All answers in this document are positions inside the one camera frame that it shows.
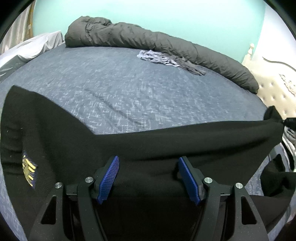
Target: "cream upholstered headboard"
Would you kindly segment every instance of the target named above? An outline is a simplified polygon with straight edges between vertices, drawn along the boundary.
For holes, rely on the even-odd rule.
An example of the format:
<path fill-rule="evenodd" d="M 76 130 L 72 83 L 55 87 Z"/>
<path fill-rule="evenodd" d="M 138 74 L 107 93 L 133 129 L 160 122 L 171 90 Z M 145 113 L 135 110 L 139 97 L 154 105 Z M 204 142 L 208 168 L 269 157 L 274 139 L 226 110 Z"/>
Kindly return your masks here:
<path fill-rule="evenodd" d="M 257 96 L 266 106 L 274 105 L 283 119 L 296 117 L 296 68 L 268 57 L 252 61 L 253 48 L 251 44 L 242 65 L 259 84 Z"/>

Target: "white curtain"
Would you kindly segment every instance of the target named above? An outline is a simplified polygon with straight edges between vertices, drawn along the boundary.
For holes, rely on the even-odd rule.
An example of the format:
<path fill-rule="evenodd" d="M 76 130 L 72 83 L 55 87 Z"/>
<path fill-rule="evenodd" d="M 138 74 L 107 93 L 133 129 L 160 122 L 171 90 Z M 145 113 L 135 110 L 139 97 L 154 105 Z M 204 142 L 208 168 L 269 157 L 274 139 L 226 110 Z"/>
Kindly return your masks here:
<path fill-rule="evenodd" d="M 25 40 L 27 20 L 31 5 L 28 6 L 13 22 L 10 29 L 0 43 L 0 54 Z"/>

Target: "white sheet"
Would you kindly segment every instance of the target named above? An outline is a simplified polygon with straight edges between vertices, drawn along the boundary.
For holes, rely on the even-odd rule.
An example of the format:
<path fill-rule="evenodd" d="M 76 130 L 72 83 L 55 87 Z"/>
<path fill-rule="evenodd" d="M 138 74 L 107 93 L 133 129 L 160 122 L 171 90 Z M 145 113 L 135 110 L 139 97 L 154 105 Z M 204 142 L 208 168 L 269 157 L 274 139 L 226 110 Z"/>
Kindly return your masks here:
<path fill-rule="evenodd" d="M 28 39 L 0 55 L 0 82 L 15 70 L 64 42 L 61 31 L 44 33 Z"/>

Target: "yellow embroidered logo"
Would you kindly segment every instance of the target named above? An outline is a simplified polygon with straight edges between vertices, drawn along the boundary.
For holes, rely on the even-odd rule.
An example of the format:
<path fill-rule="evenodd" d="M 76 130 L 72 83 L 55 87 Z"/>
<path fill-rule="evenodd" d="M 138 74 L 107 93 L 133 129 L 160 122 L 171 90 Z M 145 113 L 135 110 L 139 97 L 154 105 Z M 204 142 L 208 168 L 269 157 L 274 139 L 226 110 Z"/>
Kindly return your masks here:
<path fill-rule="evenodd" d="M 37 168 L 36 165 L 27 155 L 26 152 L 22 155 L 22 170 L 24 172 L 25 178 L 32 188 L 35 189 L 35 183 L 37 178 Z"/>

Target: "blue gripper pad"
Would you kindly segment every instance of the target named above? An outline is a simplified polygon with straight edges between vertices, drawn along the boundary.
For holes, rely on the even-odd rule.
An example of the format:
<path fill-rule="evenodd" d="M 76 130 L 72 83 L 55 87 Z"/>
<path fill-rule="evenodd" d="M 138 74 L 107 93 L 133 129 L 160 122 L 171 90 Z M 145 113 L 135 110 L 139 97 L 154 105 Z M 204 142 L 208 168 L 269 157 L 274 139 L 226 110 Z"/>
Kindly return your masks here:
<path fill-rule="evenodd" d="M 118 170 L 119 157 L 115 156 L 114 158 L 110 158 L 104 169 L 102 170 L 100 177 L 98 178 L 99 180 L 101 179 L 99 185 L 99 194 L 97 197 L 97 201 L 99 204 L 102 204 L 102 202 L 107 199 Z"/>
<path fill-rule="evenodd" d="M 198 205 L 200 203 L 200 197 L 198 195 L 198 185 L 195 182 L 191 172 L 189 171 L 182 157 L 179 158 L 178 166 L 179 172 L 182 176 L 190 200 L 193 201 L 196 205 Z"/>

